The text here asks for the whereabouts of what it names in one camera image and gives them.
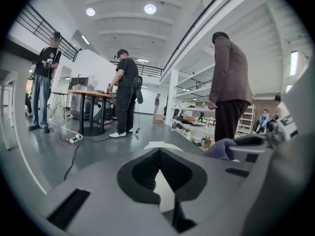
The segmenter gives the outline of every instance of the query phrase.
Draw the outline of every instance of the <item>purple cloth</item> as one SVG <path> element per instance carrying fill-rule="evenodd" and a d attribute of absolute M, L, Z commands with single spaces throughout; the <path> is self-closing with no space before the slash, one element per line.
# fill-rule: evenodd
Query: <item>purple cloth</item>
<path fill-rule="evenodd" d="M 221 159 L 221 160 L 227 160 L 230 161 L 231 159 L 226 154 L 226 149 L 229 146 L 236 146 L 236 142 L 234 142 L 231 139 L 224 138 L 215 144 L 213 144 L 209 149 L 205 151 L 204 156 Z"/>

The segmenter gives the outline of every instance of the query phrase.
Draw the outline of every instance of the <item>man in black t-shirt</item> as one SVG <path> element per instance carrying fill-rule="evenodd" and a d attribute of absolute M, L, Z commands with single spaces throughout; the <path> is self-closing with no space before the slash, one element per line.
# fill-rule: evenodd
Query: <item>man in black t-shirt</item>
<path fill-rule="evenodd" d="M 116 68 L 116 75 L 107 90 L 111 90 L 115 84 L 118 84 L 116 92 L 116 117 L 117 132 L 110 134 L 110 137 L 123 137 L 127 132 L 132 133 L 133 112 L 136 100 L 136 92 L 134 89 L 134 81 L 138 77 L 138 67 L 129 58 L 129 53 L 120 49 L 117 53 L 120 62 Z"/>
<path fill-rule="evenodd" d="M 61 39 L 60 32 L 54 32 L 50 37 L 50 47 L 41 50 L 39 61 L 36 65 L 31 96 L 31 106 L 33 111 L 33 123 L 29 131 L 41 128 L 44 133 L 49 133 L 47 123 L 47 102 L 51 90 L 51 82 L 58 67 L 61 57 L 61 50 L 58 48 Z"/>

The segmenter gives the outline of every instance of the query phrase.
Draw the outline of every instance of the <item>white sneaker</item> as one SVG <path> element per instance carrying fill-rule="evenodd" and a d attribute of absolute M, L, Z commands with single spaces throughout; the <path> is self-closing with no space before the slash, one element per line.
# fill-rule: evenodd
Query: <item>white sneaker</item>
<path fill-rule="evenodd" d="M 110 134 L 109 136 L 113 138 L 123 137 L 123 136 L 126 136 L 126 132 L 122 134 L 118 134 L 117 132 L 115 132 L 114 134 Z"/>

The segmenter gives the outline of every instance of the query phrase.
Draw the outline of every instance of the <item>round ceiling light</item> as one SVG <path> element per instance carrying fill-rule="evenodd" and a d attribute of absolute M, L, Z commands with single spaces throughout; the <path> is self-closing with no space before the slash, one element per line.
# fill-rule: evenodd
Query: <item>round ceiling light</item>
<path fill-rule="evenodd" d="M 92 17 L 95 15 L 95 10 L 93 8 L 88 8 L 87 9 L 87 15 Z"/>
<path fill-rule="evenodd" d="M 157 11 L 157 8 L 153 4 L 147 4 L 144 6 L 144 11 L 148 14 L 154 14 Z"/>

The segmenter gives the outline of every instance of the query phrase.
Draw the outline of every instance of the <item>brown blazer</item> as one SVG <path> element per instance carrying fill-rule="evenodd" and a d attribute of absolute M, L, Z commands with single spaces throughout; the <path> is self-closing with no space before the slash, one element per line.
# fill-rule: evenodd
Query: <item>brown blazer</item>
<path fill-rule="evenodd" d="M 209 100 L 245 100 L 252 103 L 247 59 L 243 51 L 225 37 L 215 41 L 215 70 Z"/>

